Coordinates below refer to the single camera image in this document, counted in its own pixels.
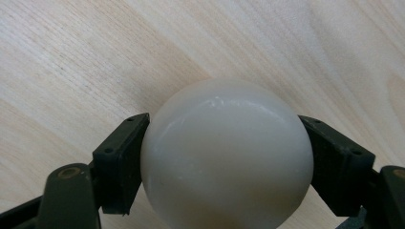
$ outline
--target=ball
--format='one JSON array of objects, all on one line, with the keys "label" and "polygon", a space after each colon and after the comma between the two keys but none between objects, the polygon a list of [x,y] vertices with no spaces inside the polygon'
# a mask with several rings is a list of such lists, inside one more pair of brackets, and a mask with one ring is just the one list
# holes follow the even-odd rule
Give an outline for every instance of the ball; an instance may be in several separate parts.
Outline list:
[{"label": "ball", "polygon": [[152,207],[173,229],[268,229],[302,202],[313,157],[299,117],[274,93],[209,79],[153,116],[140,167]]}]

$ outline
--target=screw hole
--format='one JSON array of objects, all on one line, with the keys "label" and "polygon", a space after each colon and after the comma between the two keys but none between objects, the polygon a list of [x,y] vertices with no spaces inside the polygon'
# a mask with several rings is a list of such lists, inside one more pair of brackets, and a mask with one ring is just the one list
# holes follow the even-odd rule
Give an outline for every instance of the screw hole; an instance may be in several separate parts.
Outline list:
[{"label": "screw hole", "polygon": [[354,155],[357,155],[357,156],[361,156],[363,153],[361,153],[360,151],[352,151],[352,153],[354,154]]},{"label": "screw hole", "polygon": [[113,149],[107,148],[107,149],[104,150],[104,153],[110,154],[110,153],[112,153],[113,151],[114,151]]}]

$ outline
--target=white ball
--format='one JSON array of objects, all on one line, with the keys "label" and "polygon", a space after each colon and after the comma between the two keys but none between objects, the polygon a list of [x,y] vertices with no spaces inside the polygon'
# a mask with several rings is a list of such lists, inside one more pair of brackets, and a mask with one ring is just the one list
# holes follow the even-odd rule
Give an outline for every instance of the white ball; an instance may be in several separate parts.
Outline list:
[{"label": "white ball", "polygon": [[308,134],[275,94],[210,79],[172,96],[142,143],[153,208],[173,229],[276,228],[312,179]]}]

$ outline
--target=wooden table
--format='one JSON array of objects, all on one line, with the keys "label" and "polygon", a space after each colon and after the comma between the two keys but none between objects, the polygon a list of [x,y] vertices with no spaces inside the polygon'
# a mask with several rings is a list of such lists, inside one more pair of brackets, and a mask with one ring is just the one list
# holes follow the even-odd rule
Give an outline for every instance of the wooden table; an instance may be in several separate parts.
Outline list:
[{"label": "wooden table", "polygon": [[[125,117],[153,116],[210,77],[274,91],[405,166],[405,4],[391,1],[14,1],[0,3],[0,211],[92,151]],[[143,189],[103,228],[168,228]],[[334,228],[309,189],[281,228]]]}]

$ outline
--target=wood grain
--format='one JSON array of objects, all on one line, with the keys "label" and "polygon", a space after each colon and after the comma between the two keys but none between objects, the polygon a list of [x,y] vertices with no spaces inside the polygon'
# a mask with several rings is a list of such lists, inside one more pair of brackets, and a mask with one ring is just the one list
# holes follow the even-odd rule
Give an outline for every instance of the wood grain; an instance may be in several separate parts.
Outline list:
[{"label": "wood grain", "polygon": [[[405,166],[405,3],[390,1],[0,2],[0,211],[41,195],[59,166],[130,115],[210,77],[274,91]],[[281,228],[334,228],[309,193]],[[144,191],[103,228],[168,228]]]}]

